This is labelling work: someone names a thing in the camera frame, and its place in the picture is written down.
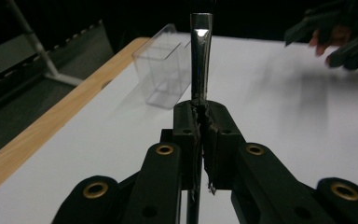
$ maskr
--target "finger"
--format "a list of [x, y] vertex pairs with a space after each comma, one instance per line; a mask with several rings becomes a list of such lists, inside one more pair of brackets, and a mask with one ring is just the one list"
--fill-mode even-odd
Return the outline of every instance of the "finger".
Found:
[[324, 62], [327, 64], [327, 65], [330, 65], [330, 62], [331, 62], [331, 56], [327, 56], [326, 59], [324, 60]]
[[316, 56], [321, 56], [324, 54], [325, 50], [328, 48], [329, 45], [318, 45], [316, 46]]
[[346, 26], [337, 26], [331, 32], [331, 45], [342, 46], [347, 44], [351, 38], [351, 29]]
[[319, 29], [318, 30], [315, 30], [313, 33], [312, 33], [312, 36], [318, 36], [319, 35]]
[[308, 44], [309, 44], [311, 47], [317, 46], [317, 45], [318, 45], [318, 38], [313, 37]]
[[330, 46], [343, 46], [349, 42], [349, 37], [346, 35], [340, 36], [339, 38], [330, 38], [330, 40], [327, 43], [319, 44], [318, 40], [312, 40], [310, 41], [310, 46], [316, 46], [319, 49], [319, 52], [324, 52], [328, 47]]

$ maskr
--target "gray floor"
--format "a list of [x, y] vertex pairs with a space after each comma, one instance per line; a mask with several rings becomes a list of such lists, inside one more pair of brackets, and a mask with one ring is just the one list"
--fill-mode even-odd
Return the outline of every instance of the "gray floor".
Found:
[[[102, 23], [49, 53], [61, 74], [82, 79], [113, 55]], [[42, 77], [46, 69], [41, 60], [35, 61], [26, 70], [25, 73], [35, 73], [36, 77], [41, 78], [0, 106], [0, 149], [74, 89]]]

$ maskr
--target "screw hole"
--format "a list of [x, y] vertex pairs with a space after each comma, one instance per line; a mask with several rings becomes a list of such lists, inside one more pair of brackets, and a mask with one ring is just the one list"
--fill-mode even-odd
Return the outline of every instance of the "screw hole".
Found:
[[173, 153], [173, 147], [170, 146], [160, 146], [156, 149], [156, 152], [160, 155], [169, 155]]
[[256, 146], [247, 146], [246, 150], [251, 153], [254, 154], [256, 156], [260, 156], [264, 154], [264, 149], [262, 147], [256, 147]]
[[103, 196], [107, 192], [108, 186], [104, 182], [94, 182], [88, 184], [83, 189], [83, 196], [88, 199], [96, 199]]
[[142, 215], [144, 215], [144, 217], [155, 217], [157, 213], [157, 207], [152, 205], [147, 206], [142, 210]]
[[340, 198], [349, 201], [357, 201], [358, 200], [358, 192], [351, 188], [348, 185], [343, 183], [334, 183], [331, 186], [331, 190]]

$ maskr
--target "white table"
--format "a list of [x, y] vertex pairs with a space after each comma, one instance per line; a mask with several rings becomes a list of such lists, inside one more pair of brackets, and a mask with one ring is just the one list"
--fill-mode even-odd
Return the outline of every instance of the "white table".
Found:
[[[209, 71], [208, 99], [299, 181], [358, 184], [358, 71], [328, 69], [306, 45], [220, 36]], [[130, 63], [0, 185], [0, 224], [50, 223], [81, 180], [122, 181], [139, 171], [161, 129], [172, 127], [172, 110], [146, 105], [137, 81]], [[189, 98], [190, 88], [180, 101]], [[238, 223], [230, 192], [212, 196], [205, 180], [203, 173], [200, 223]]]

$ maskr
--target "transparent box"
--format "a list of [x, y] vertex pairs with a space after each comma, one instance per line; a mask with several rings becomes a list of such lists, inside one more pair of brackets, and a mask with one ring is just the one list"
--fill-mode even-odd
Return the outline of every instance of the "transparent box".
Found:
[[132, 58], [145, 102], [173, 108], [191, 82], [190, 34], [178, 33], [174, 24], [167, 24]]

